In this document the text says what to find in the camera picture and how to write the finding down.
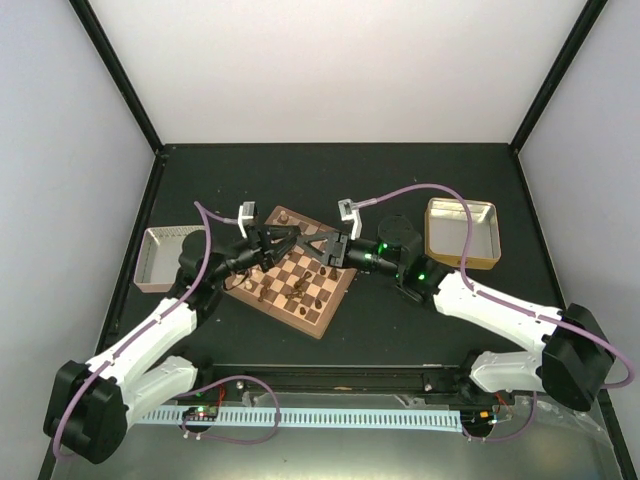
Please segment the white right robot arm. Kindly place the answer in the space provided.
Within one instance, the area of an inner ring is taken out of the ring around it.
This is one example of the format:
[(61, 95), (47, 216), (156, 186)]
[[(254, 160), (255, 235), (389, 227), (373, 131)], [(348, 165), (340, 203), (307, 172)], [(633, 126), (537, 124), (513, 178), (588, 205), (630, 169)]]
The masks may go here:
[(454, 388), (467, 402), (488, 393), (531, 391), (581, 412), (594, 403), (614, 363), (590, 310), (572, 303), (545, 307), (465, 282), (460, 271), (422, 250), (422, 237), (400, 215), (385, 218), (376, 240), (340, 231), (302, 235), (297, 244), (326, 267), (392, 276), (408, 299), (484, 328), (519, 346), (517, 352), (473, 354)]

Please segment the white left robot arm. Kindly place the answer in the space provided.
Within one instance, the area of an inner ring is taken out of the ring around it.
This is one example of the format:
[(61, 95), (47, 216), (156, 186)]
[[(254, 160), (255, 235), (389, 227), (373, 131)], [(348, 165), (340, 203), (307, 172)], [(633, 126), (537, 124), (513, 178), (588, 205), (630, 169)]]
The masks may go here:
[(75, 453), (99, 464), (164, 402), (186, 393), (207, 397), (213, 372), (171, 349), (217, 308), (227, 279), (253, 268), (268, 271), (300, 234), (297, 226), (251, 226), (242, 240), (221, 248), (207, 228), (188, 234), (174, 283), (152, 313), (107, 350), (57, 371), (43, 425), (55, 457)]

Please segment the wooden chess board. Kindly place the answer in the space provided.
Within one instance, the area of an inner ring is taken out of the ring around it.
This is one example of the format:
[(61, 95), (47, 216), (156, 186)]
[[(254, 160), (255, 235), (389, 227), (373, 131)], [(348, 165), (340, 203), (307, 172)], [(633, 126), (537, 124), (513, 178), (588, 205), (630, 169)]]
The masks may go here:
[(225, 287), (229, 296), (320, 339), (355, 276), (354, 269), (324, 266), (295, 246), (270, 270), (253, 267)]

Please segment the pile of brown chess pieces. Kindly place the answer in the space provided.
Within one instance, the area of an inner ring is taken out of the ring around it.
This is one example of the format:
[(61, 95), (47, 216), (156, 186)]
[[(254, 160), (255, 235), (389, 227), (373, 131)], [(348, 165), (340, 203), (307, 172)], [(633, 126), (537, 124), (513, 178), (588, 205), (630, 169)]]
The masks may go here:
[(312, 273), (307, 271), (299, 278), (285, 294), (288, 299), (301, 298), (308, 287), (308, 280), (312, 277)]

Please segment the gold metal tin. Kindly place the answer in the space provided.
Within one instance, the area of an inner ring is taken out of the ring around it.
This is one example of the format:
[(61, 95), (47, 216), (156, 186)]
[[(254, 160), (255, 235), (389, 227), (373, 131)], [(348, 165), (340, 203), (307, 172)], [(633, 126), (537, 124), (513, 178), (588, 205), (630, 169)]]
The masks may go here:
[[(466, 267), (491, 270), (501, 259), (497, 209), (485, 201), (467, 200), (472, 238)], [(455, 198), (432, 198), (425, 211), (425, 252), (431, 258), (458, 268), (468, 233), (466, 211)]]

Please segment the black corner frame post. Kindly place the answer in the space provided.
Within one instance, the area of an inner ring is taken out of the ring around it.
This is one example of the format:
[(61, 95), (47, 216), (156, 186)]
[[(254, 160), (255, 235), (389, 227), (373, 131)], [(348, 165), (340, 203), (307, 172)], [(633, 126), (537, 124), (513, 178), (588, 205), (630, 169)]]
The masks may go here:
[(509, 144), (514, 154), (522, 151), (607, 3), (585, 2)]
[(143, 103), (141, 102), (125, 68), (112, 46), (95, 10), (87, 0), (70, 0), (76, 17), (79, 19), (94, 49), (99, 55), (113, 80), (120, 96), (124, 100), (146, 142), (155, 155), (164, 149), (164, 144), (154, 128)]

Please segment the black right corner frame post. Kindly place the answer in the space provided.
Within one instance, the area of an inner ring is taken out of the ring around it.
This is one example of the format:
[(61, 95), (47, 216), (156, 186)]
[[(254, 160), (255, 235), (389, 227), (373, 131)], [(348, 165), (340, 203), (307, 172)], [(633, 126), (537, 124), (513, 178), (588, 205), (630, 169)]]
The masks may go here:
[(514, 154), (522, 151), (607, 3), (585, 2), (509, 144)]

